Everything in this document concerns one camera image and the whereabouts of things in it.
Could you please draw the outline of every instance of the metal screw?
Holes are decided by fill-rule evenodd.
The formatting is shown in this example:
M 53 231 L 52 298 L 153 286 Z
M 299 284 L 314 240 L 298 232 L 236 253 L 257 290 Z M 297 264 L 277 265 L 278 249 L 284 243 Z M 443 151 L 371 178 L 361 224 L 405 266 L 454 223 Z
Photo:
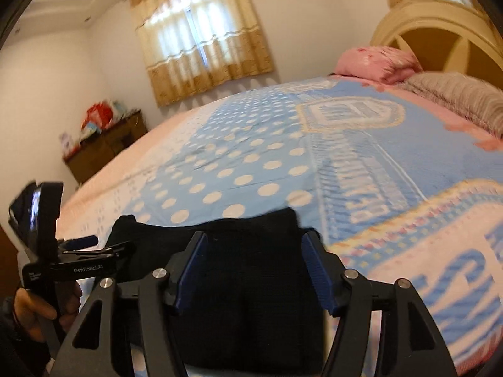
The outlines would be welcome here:
M 156 279 L 164 278 L 166 274 L 167 272 L 164 268 L 155 269 L 154 272 L 152 272 L 152 276 Z
M 401 287 L 402 289 L 409 289 L 412 286 L 412 284 L 407 279 L 398 279 L 398 286 Z
M 344 271 L 344 276 L 348 279 L 356 279 L 358 277 L 358 271 L 355 269 L 346 269 Z
M 103 279 L 100 281 L 100 286 L 106 289 L 106 288 L 108 288 L 108 287 L 111 287 L 113 283 L 114 283 L 114 280 L 113 280 L 113 279 L 110 279 L 110 278 L 103 278 Z

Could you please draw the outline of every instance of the pink pillow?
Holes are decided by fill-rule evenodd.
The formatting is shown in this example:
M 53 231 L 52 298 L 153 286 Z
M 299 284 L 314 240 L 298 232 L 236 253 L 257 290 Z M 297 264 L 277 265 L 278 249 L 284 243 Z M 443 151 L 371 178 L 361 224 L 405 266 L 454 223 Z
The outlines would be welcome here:
M 388 46 L 353 48 L 342 54 L 335 74 L 356 76 L 392 85 L 402 82 L 416 72 L 422 72 L 421 64 L 413 52 Z

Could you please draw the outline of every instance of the headboard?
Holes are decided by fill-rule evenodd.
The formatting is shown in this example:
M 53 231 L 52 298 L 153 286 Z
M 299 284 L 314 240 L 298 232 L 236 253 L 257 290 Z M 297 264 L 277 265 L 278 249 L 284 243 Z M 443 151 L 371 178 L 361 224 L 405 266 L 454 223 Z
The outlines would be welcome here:
M 503 39 L 483 13 L 463 4 L 399 4 L 379 23 L 371 45 L 413 51 L 425 71 L 461 72 L 503 89 Z

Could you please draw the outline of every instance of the hand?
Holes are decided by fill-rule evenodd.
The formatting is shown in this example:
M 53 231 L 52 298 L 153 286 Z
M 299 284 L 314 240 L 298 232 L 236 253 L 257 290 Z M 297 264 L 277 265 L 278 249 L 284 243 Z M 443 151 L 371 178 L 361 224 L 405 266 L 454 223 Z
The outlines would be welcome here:
M 71 325 L 74 323 L 79 314 L 80 297 L 82 290 L 77 282 L 75 282 L 73 295 L 70 297 L 64 307 L 65 314 L 59 318 L 61 327 L 67 333 Z M 26 289 L 18 289 L 14 297 L 14 313 L 18 321 L 27 335 L 34 341 L 42 343 L 45 341 L 42 334 L 42 329 L 38 323 L 36 314 L 45 317 L 49 320 L 56 319 L 56 309 L 47 303 L 40 296 L 27 291 Z

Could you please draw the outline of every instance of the black pants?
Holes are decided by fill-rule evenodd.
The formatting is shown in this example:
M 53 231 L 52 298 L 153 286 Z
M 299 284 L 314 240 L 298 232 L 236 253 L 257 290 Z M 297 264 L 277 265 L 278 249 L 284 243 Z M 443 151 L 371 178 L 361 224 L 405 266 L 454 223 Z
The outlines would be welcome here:
M 177 228 L 120 217 L 107 246 L 133 241 L 137 251 L 116 274 L 117 281 L 141 279 L 165 267 L 195 231 L 208 234 L 210 243 L 192 306 L 173 318 L 184 363 L 258 373 L 320 373 L 323 311 L 302 259 L 304 231 L 291 209 Z M 131 313 L 130 335 L 138 344 L 137 313 Z

